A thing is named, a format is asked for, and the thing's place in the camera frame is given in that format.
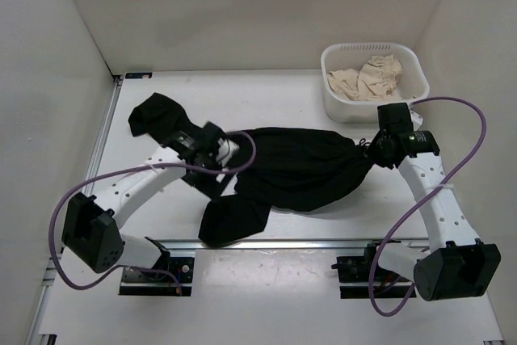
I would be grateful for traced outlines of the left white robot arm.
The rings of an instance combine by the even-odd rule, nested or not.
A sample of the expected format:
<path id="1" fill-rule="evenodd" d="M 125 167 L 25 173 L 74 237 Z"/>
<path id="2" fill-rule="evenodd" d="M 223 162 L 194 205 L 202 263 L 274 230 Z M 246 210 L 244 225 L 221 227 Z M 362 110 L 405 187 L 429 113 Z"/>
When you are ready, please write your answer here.
<path id="1" fill-rule="evenodd" d="M 222 193 L 233 175 L 225 168 L 239 151 L 224 133 L 192 137 L 179 133 L 170 146 L 160 146 L 135 169 L 119 173 L 118 181 L 85 196 L 74 189 L 67 195 L 62 243 L 93 272 L 116 267 L 141 268 L 151 280 L 170 269 L 169 253 L 152 238 L 121 233 L 126 221 L 165 186 L 182 180 L 206 196 Z"/>

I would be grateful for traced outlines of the black trousers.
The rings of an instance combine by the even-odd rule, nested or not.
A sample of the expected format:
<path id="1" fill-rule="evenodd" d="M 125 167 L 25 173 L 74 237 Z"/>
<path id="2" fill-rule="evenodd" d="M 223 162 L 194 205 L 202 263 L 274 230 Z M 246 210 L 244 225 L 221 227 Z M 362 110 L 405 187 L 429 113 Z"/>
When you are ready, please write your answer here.
<path id="1" fill-rule="evenodd" d="M 133 136 L 148 135 L 161 146 L 179 133 L 197 137 L 203 128 L 158 93 L 132 110 L 128 124 Z M 204 210 L 198 238 L 210 247 L 264 231 L 273 208 L 311 212 L 340 200 L 373 166 L 364 145 L 332 131 L 266 127 L 226 134 L 239 146 L 228 168 L 247 168 L 237 174 L 234 194 L 210 200 Z"/>

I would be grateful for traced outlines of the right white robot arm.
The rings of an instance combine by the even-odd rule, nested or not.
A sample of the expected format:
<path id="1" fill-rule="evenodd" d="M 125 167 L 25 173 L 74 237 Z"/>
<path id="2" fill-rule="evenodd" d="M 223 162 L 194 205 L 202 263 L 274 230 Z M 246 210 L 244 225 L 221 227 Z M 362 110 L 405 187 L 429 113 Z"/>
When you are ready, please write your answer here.
<path id="1" fill-rule="evenodd" d="M 429 251 L 393 242 L 393 231 L 363 260 L 372 280 L 391 271 L 410 280 L 425 301 L 485 294 L 501 262 L 493 243 L 484 243 L 460 208 L 442 166 L 439 147 L 428 131 L 389 133 L 380 130 L 366 150 L 378 166 L 397 169 L 409 186 L 426 227 Z"/>

